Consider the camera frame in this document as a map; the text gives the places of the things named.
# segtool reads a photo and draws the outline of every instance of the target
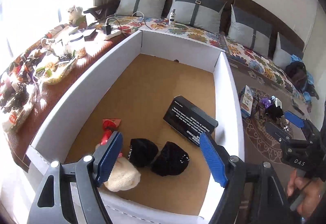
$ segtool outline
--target black beanie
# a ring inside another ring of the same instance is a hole
[[[173,142],[166,142],[161,154],[152,165],[152,172],[158,175],[179,175],[189,163],[188,153]]]
[[[130,141],[129,161],[136,167],[148,166],[155,158],[159,149],[148,139],[132,139]]]

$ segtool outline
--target rug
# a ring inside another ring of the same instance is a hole
[[[259,89],[251,88],[251,90],[254,98],[258,98],[258,100],[270,98],[268,94]],[[259,103],[257,107],[253,106],[251,117],[242,119],[244,134],[265,158],[274,163],[282,163],[282,150],[280,144],[268,134],[265,129],[265,122],[275,122],[268,115],[265,115],[264,112],[265,109],[261,103]],[[289,124],[289,128],[288,134],[293,138],[291,124]]]

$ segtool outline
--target black bag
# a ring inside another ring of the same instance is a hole
[[[299,92],[304,92],[308,81],[307,70],[305,65],[300,61],[294,61],[290,65],[286,66],[285,74],[291,79],[294,87]]]

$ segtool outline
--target power strip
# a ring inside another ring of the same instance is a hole
[[[120,34],[121,34],[121,31],[119,29],[116,29],[116,30],[111,31],[111,33],[109,35],[104,34],[103,39],[104,40],[109,40],[112,37],[115,37],[115,36],[120,35]]]

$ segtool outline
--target white bottle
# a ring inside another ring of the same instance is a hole
[[[175,25],[175,9],[172,9],[169,18],[169,26]]]

